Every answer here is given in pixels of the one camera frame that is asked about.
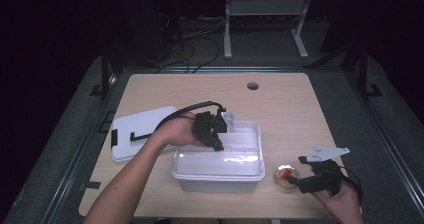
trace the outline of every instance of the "forearm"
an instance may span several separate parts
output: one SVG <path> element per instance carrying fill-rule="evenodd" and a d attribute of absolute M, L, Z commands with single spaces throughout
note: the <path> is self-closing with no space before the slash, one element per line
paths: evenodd
<path fill-rule="evenodd" d="M 156 159 L 165 145 L 160 137 L 151 136 L 99 195 L 85 223 L 130 223 Z"/>

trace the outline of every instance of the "hand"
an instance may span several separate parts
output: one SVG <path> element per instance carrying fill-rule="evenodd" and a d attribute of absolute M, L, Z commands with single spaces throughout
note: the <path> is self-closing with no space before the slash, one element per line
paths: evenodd
<path fill-rule="evenodd" d="M 324 192 L 311 193 L 330 214 L 340 223 L 362 224 L 362 214 L 359 208 L 359 199 L 356 190 L 342 181 L 340 191 L 334 196 L 328 196 Z"/>
<path fill-rule="evenodd" d="M 180 117 L 163 124 L 153 135 L 160 136 L 165 145 L 184 146 L 192 144 L 204 146 L 192 132 L 195 116 L 191 112 L 184 113 Z"/>

